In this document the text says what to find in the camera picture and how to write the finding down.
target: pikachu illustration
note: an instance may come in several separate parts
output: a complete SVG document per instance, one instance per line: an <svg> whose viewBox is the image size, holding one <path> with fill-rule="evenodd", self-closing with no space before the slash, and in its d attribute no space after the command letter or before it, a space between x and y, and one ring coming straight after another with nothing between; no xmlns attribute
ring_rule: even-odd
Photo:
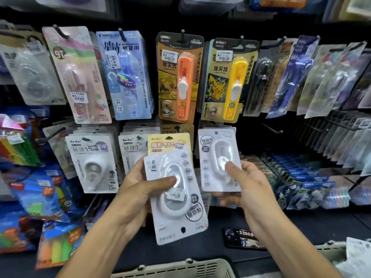
<svg viewBox="0 0 371 278"><path fill-rule="evenodd" d="M213 90L211 97L217 102L220 100L220 96L225 92L225 81L223 84L218 84L215 78L210 75L209 83L211 84L211 89Z"/></svg>

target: fingernail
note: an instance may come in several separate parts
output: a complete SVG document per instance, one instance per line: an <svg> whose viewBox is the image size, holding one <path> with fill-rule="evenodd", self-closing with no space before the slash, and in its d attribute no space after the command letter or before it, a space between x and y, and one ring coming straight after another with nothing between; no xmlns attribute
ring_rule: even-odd
<svg viewBox="0 0 371 278"><path fill-rule="evenodd" d="M169 177L169 183L175 184L176 182L177 182L177 177L175 177L175 176L170 176Z"/></svg>
<svg viewBox="0 0 371 278"><path fill-rule="evenodd" d="M233 166L234 166L233 162L232 161L228 161L225 164L225 169L228 170L228 169L232 168Z"/></svg>

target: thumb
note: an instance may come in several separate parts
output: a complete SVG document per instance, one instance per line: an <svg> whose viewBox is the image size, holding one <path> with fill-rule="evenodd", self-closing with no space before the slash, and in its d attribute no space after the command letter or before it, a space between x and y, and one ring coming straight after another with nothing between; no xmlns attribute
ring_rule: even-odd
<svg viewBox="0 0 371 278"><path fill-rule="evenodd" d="M237 167L233 162L229 161L225 164L225 170L233 177L242 188L247 188L248 176L239 167Z"/></svg>
<svg viewBox="0 0 371 278"><path fill-rule="evenodd" d="M161 179L155 179L154 181L142 181L141 186L143 186L143 190L147 195L153 192L162 192L169 190L171 187L176 184L177 178L174 176L170 177L163 177Z"/></svg>

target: smartphone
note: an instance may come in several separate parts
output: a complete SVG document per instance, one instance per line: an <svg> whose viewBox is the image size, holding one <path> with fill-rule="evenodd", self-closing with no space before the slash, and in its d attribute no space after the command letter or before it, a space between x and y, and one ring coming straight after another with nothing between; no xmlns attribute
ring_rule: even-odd
<svg viewBox="0 0 371 278"><path fill-rule="evenodd" d="M224 227L223 237L227 248L266 250L250 229Z"/></svg>

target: hand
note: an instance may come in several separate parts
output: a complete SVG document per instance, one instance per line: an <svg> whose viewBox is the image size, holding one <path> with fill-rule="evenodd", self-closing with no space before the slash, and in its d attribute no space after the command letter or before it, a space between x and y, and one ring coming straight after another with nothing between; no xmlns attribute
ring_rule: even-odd
<svg viewBox="0 0 371 278"><path fill-rule="evenodd" d="M213 196L221 198L222 206L235 204L242 207L248 226L259 238L259 234L264 232L264 227L273 220L281 219L284 213L277 204L265 175L251 162L241 161L241 166L248 175L232 162L225 165L229 175L239 182L241 194L216 192Z"/></svg>
<svg viewBox="0 0 371 278"><path fill-rule="evenodd" d="M146 181L144 177L144 157L139 159L125 177L112 203L104 212L124 227L127 240L138 232L150 209L148 196L173 187L177 181L174 176Z"/></svg>

